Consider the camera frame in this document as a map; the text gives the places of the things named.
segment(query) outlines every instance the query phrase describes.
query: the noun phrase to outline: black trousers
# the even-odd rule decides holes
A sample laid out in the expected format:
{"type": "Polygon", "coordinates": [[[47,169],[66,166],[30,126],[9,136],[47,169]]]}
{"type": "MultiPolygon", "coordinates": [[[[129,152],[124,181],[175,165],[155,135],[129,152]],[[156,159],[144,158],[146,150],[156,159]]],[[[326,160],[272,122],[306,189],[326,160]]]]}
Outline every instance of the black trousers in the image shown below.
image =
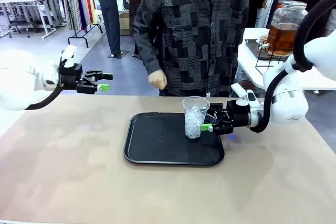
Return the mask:
{"type": "Polygon", "coordinates": [[[120,24],[117,0],[99,0],[111,54],[120,54],[120,24]]]}
{"type": "MultiPolygon", "coordinates": [[[[133,36],[133,23],[136,16],[136,12],[138,11],[138,8],[140,6],[141,0],[130,0],[130,30],[131,30],[131,36],[133,36]]],[[[138,47],[134,46],[134,54],[138,55],[139,50],[138,47]]]]}

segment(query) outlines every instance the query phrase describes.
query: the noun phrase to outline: clear plastic cup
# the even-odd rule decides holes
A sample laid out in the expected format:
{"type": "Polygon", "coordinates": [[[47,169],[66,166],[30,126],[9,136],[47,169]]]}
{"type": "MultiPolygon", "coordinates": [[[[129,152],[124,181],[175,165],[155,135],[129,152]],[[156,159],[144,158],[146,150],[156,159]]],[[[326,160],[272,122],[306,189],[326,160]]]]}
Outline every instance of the clear plastic cup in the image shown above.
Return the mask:
{"type": "Polygon", "coordinates": [[[182,104],[185,108],[185,136],[189,139],[196,139],[201,136],[201,125],[204,123],[210,103],[202,97],[187,97],[182,104]]]}

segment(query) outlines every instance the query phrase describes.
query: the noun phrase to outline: brown tea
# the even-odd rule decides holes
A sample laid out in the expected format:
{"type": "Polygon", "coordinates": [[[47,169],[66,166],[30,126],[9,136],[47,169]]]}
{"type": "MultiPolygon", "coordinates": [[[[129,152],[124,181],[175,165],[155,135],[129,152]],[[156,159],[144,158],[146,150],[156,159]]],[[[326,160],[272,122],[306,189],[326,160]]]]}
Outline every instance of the brown tea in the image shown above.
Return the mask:
{"type": "Polygon", "coordinates": [[[275,56],[290,55],[293,51],[294,38],[298,27],[293,23],[272,23],[267,38],[267,43],[269,43],[268,53],[275,56]]]}

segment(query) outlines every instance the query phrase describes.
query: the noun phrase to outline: white table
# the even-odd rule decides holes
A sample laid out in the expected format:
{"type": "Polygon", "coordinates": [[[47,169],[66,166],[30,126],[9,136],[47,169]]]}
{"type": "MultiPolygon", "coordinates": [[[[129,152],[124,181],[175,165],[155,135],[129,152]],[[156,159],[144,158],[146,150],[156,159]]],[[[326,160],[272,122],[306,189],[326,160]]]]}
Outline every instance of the white table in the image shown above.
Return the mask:
{"type": "MultiPolygon", "coordinates": [[[[264,74],[267,68],[258,68],[260,72],[256,69],[257,58],[247,47],[245,39],[258,38],[260,34],[266,31],[266,28],[246,28],[244,42],[239,46],[238,50],[239,65],[246,72],[252,83],[259,88],[264,88],[264,81],[260,72],[264,74]]],[[[266,66],[268,62],[268,60],[260,60],[258,65],[266,66]]],[[[271,62],[271,66],[276,64],[278,64],[277,60],[271,62]]],[[[298,77],[304,90],[336,90],[336,81],[324,77],[315,67],[305,73],[298,73],[298,77]]]]}
{"type": "Polygon", "coordinates": [[[10,24],[10,18],[6,12],[6,9],[8,8],[11,13],[13,14],[13,7],[17,7],[18,11],[20,11],[20,8],[22,8],[23,13],[25,15],[25,18],[27,21],[30,20],[30,17],[28,15],[27,9],[29,8],[30,10],[30,14],[33,18],[34,21],[38,20],[39,18],[42,21],[42,27],[45,30],[45,35],[43,35],[41,38],[44,39],[48,36],[50,36],[51,34],[53,34],[56,29],[56,26],[60,26],[64,20],[61,16],[60,13],[60,8],[59,5],[57,3],[57,1],[55,0],[0,0],[0,8],[2,8],[4,15],[5,15],[5,19],[7,24],[10,24]],[[41,4],[40,2],[43,3],[44,7],[45,7],[45,11],[46,11],[46,15],[49,21],[49,25],[46,24],[45,20],[44,20],[44,14],[43,11],[41,9],[41,4]],[[53,13],[53,17],[54,20],[52,19],[52,16],[50,14],[50,11],[52,11],[53,13]]]}

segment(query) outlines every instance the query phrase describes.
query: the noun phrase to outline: plaid shirt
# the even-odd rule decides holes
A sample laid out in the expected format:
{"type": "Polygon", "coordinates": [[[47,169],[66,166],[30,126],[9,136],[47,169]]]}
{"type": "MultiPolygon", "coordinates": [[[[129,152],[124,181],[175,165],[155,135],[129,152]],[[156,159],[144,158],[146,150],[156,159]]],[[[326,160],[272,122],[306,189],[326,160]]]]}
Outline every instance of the plaid shirt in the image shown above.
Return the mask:
{"type": "Polygon", "coordinates": [[[228,96],[247,14],[248,0],[142,0],[134,39],[148,74],[162,69],[171,94],[228,96]]]}

